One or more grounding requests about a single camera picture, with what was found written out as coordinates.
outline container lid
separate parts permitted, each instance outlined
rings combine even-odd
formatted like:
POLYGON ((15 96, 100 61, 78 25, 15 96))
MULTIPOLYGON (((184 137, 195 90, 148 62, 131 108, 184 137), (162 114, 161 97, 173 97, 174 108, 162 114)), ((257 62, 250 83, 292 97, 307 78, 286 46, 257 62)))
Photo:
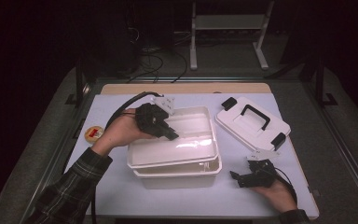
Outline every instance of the container lid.
POLYGON ((218 148, 215 130, 205 106, 178 108, 165 121, 179 135, 141 139, 129 145, 128 165, 132 169, 215 160, 218 148))
POLYGON ((276 150, 290 133, 290 126, 255 102, 229 98, 216 120, 252 150, 276 150))

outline flannel shirt sleeve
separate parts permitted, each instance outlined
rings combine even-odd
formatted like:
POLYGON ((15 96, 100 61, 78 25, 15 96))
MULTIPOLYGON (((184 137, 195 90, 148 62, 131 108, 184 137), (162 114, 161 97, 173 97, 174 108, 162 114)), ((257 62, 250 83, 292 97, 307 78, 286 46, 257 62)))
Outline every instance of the flannel shirt sleeve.
POLYGON ((302 209, 287 211, 279 215, 281 224, 307 224, 310 219, 302 209))
POLYGON ((57 183, 45 188, 25 223, 82 223, 111 162, 88 148, 57 183))

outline hand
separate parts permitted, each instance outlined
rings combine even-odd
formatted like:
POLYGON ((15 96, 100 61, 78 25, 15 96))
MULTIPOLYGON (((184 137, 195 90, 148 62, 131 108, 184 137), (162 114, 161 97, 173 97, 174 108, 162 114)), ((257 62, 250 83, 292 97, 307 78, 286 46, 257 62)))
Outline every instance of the hand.
POLYGON ((123 147, 138 139, 155 138, 155 136, 139 130, 134 114, 135 109, 125 110, 123 115, 107 127, 91 149, 102 156, 107 156, 114 147, 123 147))
POLYGON ((297 205, 290 194, 290 191, 279 180, 275 180, 269 188, 255 187, 252 188, 252 190, 264 195, 272 206, 280 213, 297 209, 297 205))

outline plastic storage box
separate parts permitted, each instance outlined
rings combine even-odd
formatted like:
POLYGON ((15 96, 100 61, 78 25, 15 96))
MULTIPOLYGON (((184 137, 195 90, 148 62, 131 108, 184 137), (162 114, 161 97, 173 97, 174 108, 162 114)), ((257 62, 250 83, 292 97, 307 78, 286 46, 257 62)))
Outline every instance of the plastic storage box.
POLYGON ((251 150, 277 150, 290 126, 246 97, 229 98, 216 120, 251 150))
POLYGON ((130 168, 147 189, 210 187, 222 162, 208 108, 178 108, 165 121, 179 137, 131 143, 130 168))

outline lid handle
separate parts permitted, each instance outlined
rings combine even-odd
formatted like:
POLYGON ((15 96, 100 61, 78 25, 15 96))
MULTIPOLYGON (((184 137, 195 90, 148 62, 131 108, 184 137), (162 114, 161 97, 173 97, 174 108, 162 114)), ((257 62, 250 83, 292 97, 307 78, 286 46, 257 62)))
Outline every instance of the lid handle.
POLYGON ((228 111, 229 109, 231 109, 231 107, 233 107, 236 104, 237 104, 237 100, 230 97, 225 102, 222 103, 222 106, 225 108, 226 111, 228 111))
POLYGON ((270 119, 267 115, 265 115, 265 114, 263 114, 262 112, 260 112, 258 109, 252 107, 251 105, 246 105, 246 106, 245 106, 245 108, 244 108, 244 109, 242 110, 242 112, 241 112, 241 115, 242 115, 242 116, 245 114, 245 112, 246 112, 247 109, 252 110, 252 111, 255 112, 258 116, 260 116, 262 119, 264 119, 264 120, 266 121, 266 123, 264 123, 263 127, 261 127, 261 129, 262 129, 263 131, 265 131, 265 130, 266 130, 266 127, 267 127, 267 125, 269 125, 269 122, 271 121, 271 119, 270 119))

